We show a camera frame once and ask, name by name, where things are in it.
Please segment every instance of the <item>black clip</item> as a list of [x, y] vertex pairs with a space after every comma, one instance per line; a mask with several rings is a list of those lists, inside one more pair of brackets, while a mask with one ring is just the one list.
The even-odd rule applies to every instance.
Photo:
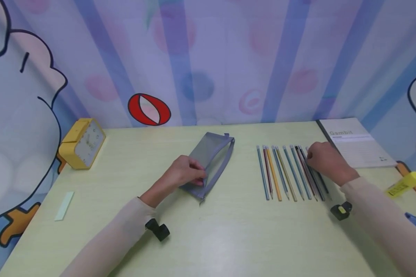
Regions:
[[159, 226], [156, 219], [150, 219], [150, 221], [145, 224], [145, 227], [153, 232], [153, 234], [158, 238], [159, 242], [169, 236], [169, 230], [166, 225], [162, 224]]
[[337, 218], [337, 220], [342, 221], [349, 217], [349, 213], [353, 209], [353, 205], [350, 202], [343, 202], [342, 205], [334, 205], [330, 212]]

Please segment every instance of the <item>clock face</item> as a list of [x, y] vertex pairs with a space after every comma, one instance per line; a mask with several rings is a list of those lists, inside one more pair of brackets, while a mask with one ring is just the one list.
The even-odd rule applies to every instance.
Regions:
[[104, 137], [96, 122], [92, 120], [75, 147], [76, 155], [87, 167], [91, 166], [92, 161], [94, 161]]

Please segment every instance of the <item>person's left hand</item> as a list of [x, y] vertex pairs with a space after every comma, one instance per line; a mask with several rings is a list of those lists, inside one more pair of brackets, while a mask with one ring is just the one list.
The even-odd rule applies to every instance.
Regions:
[[202, 165], [191, 157], [180, 155], [173, 161], [169, 169], [162, 175], [162, 181], [170, 184], [175, 189], [186, 184], [193, 183], [203, 186], [203, 178], [206, 172]]

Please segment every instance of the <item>beige sleeve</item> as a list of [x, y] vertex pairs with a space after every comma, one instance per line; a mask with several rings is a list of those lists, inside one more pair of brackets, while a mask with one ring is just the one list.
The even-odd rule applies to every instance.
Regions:
[[106, 277], [145, 232], [155, 209], [139, 198], [120, 212], [77, 254], [61, 277]]
[[392, 199], [365, 178], [341, 187], [351, 216], [392, 259], [403, 276], [416, 277], [416, 226]]

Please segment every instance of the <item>colored pencil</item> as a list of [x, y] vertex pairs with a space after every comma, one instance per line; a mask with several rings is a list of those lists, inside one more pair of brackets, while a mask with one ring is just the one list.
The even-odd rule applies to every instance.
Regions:
[[309, 200], [311, 200], [310, 190], [308, 190], [308, 187], [307, 187], [307, 182], [305, 181], [304, 175], [302, 174], [302, 170], [300, 169], [299, 162], [297, 161], [297, 155], [296, 155], [296, 153], [294, 152], [294, 147], [293, 147], [293, 145], [290, 145], [290, 149], [291, 149], [291, 151], [292, 151], [293, 158], [294, 158], [294, 161], [295, 161], [295, 163], [296, 163], [297, 170], [299, 171], [300, 178], [301, 178], [301, 180], [302, 180], [302, 183], [304, 184], [304, 189], [305, 189], [305, 192], [307, 193], [307, 197], [308, 197], [308, 199], [309, 199]]
[[268, 163], [270, 164], [271, 173], [273, 175], [273, 181], [274, 181], [274, 187], [276, 188], [277, 199], [279, 201], [282, 201], [282, 196], [280, 195], [279, 183], [277, 181], [276, 172], [274, 171], [273, 160], [271, 158], [270, 149], [268, 148], [268, 146], [266, 146], [265, 149], [267, 151]]
[[271, 148], [273, 150], [274, 159], [276, 160], [276, 165], [277, 165], [277, 169], [279, 171], [280, 179], [282, 181], [283, 190], [284, 190], [285, 195], [287, 196], [287, 198], [290, 200], [289, 190], [287, 189], [287, 184], [285, 183], [285, 180], [284, 180], [285, 178], [283, 177], [282, 170], [280, 169], [280, 164], [279, 164], [279, 160], [277, 158], [276, 149], [275, 149], [274, 145], [272, 145]]
[[268, 196], [267, 182], [265, 181], [265, 173], [263, 172], [262, 158], [260, 156], [260, 148], [259, 148], [259, 146], [257, 146], [257, 156], [259, 157], [260, 173], [262, 174], [262, 182], [263, 182], [263, 188], [265, 190], [265, 198], [267, 199], [267, 201], [269, 201], [270, 198]]
[[285, 146], [282, 146], [282, 148], [283, 148], [283, 151], [285, 153], [285, 156], [287, 157], [287, 160], [289, 161], [290, 169], [292, 170], [294, 181], [296, 182], [296, 186], [297, 186], [297, 189], [299, 190], [300, 196], [301, 196], [302, 200], [305, 201], [304, 193], [302, 192], [302, 189], [299, 185], [299, 181], [297, 180], [296, 173], [294, 172], [294, 167], [293, 167], [293, 164], [291, 163], [289, 152], [287, 151], [287, 148]]
[[297, 202], [296, 193], [295, 193], [295, 192], [294, 192], [294, 190], [293, 190], [293, 186], [292, 186], [292, 184], [291, 184], [291, 181], [290, 181], [289, 175], [288, 175], [288, 173], [287, 173], [287, 169], [285, 168], [285, 164], [283, 163], [283, 160], [282, 160], [282, 155], [280, 154], [280, 151], [279, 151], [279, 146], [276, 146], [276, 153], [277, 153], [277, 156], [279, 157], [279, 160], [280, 160], [280, 165], [281, 165], [281, 167], [282, 167], [283, 173], [284, 173], [285, 177], [287, 178], [287, 183], [289, 184], [290, 192], [292, 193], [292, 196], [293, 196], [294, 202]]
[[273, 199], [273, 187], [271, 185], [271, 177], [270, 177], [270, 170], [268, 169], [268, 158], [267, 158], [267, 152], [265, 151], [265, 146], [262, 146], [263, 148], [263, 158], [265, 160], [265, 168], [267, 169], [267, 177], [268, 177], [268, 187], [270, 189], [270, 195], [271, 199]]
[[313, 187], [314, 186], [313, 180], [311, 180], [310, 175], [308, 175], [308, 170], [307, 170], [307, 167], [306, 167], [307, 165], [304, 163], [304, 160], [302, 159], [302, 156], [301, 156], [300, 151], [299, 151], [299, 147], [295, 146], [295, 149], [296, 149], [297, 155], [299, 156], [300, 164], [302, 165], [302, 168], [304, 169], [305, 176], [307, 176], [308, 184], [310, 185], [310, 189], [311, 189], [311, 194], [314, 196], [314, 199], [316, 199], [316, 201], [318, 201], [316, 191], [314, 190], [314, 187]]
[[319, 172], [317, 172], [316, 170], [314, 170], [314, 169], [311, 169], [311, 171], [312, 171], [312, 172], [315, 172], [315, 173], [319, 176], [319, 179], [320, 179], [320, 181], [321, 181], [321, 183], [322, 183], [322, 186], [324, 187], [325, 193], [327, 193], [327, 195], [328, 195], [328, 197], [330, 198], [330, 200], [333, 200], [333, 199], [331, 198], [330, 192], [328, 191], [327, 185], [325, 184], [325, 181], [324, 181], [324, 179], [322, 178], [322, 175], [321, 175]]
[[319, 194], [319, 197], [322, 201], [325, 201], [325, 197], [324, 194], [322, 193], [320, 187], [319, 187], [319, 183], [316, 180], [316, 177], [314, 176], [311, 167], [308, 166], [307, 164], [307, 157], [305, 156], [304, 150], [302, 149], [302, 147], [300, 145], [298, 145], [299, 151], [302, 154], [303, 160], [304, 160], [304, 164], [305, 164], [305, 169], [308, 171], [307, 174], [310, 178], [310, 180], [314, 183], [314, 186], [316, 187], [316, 190]]

